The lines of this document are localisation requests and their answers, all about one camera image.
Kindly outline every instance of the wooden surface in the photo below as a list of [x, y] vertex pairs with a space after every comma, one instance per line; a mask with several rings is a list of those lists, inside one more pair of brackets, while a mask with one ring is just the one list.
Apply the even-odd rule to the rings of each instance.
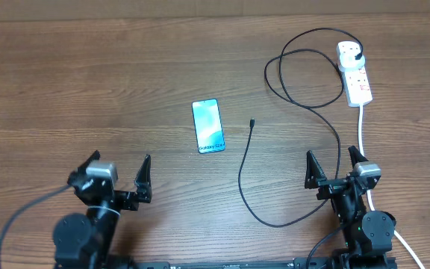
[[[263, 68], [291, 37], [321, 26], [364, 44], [374, 94], [365, 152], [383, 169], [375, 204], [396, 216], [397, 230], [430, 268], [430, 14], [0, 23], [0, 230], [21, 205], [65, 185], [94, 149], [117, 163], [124, 190], [150, 153], [152, 203], [122, 214], [115, 253], [172, 263], [306, 256], [337, 227], [331, 206], [294, 226], [265, 227], [246, 210], [237, 173], [255, 117], [242, 175], [253, 209], [284, 223], [319, 204], [316, 191], [303, 189], [305, 153], [312, 149], [334, 176], [334, 136], [269, 92]], [[335, 59], [345, 39], [315, 33], [291, 48]], [[299, 54], [284, 64], [300, 102], [325, 102], [340, 90], [321, 57]], [[219, 100], [227, 149], [200, 155], [190, 104], [209, 98]], [[343, 175], [351, 169], [347, 147], [357, 144], [358, 109], [342, 96], [318, 111], [340, 134]], [[4, 243], [4, 267], [51, 268], [53, 227], [71, 212], [85, 206], [67, 191], [24, 213]], [[317, 256], [342, 246], [338, 236]], [[390, 256], [400, 268], [415, 266], [396, 239]]]
[[425, 0], [0, 0], [0, 22], [430, 12]]

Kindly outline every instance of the extension cord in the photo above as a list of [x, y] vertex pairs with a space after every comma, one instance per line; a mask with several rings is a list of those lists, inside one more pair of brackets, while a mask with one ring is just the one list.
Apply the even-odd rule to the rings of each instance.
[[[358, 145], [359, 151], [364, 156], [363, 148], [363, 113], [364, 106], [373, 100], [370, 83], [367, 79], [366, 60], [364, 56], [356, 60], [355, 56], [359, 52], [360, 46], [356, 42], [343, 41], [337, 44], [336, 52], [338, 56], [338, 68], [343, 76], [346, 90], [346, 98], [350, 107], [359, 107], [358, 121]], [[366, 192], [368, 204], [371, 211], [375, 211], [371, 190]], [[401, 244], [411, 254], [419, 268], [424, 269], [423, 263], [419, 260], [416, 253], [409, 247], [408, 242], [395, 230], [394, 235], [401, 241]]]

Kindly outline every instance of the smartphone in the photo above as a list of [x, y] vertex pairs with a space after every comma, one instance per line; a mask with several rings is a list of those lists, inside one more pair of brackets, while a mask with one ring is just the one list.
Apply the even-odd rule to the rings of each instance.
[[199, 152], [209, 153], [225, 150], [218, 101], [210, 99], [193, 102], [192, 112]]

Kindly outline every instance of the power adapter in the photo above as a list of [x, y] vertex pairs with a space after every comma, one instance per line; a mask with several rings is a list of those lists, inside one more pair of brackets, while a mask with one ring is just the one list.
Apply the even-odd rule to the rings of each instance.
[[366, 68], [364, 67], [366, 59], [364, 55], [360, 60], [355, 59], [359, 51], [359, 44], [352, 41], [339, 42], [336, 48], [338, 68], [343, 75], [348, 105], [354, 108], [366, 105], [373, 100]]

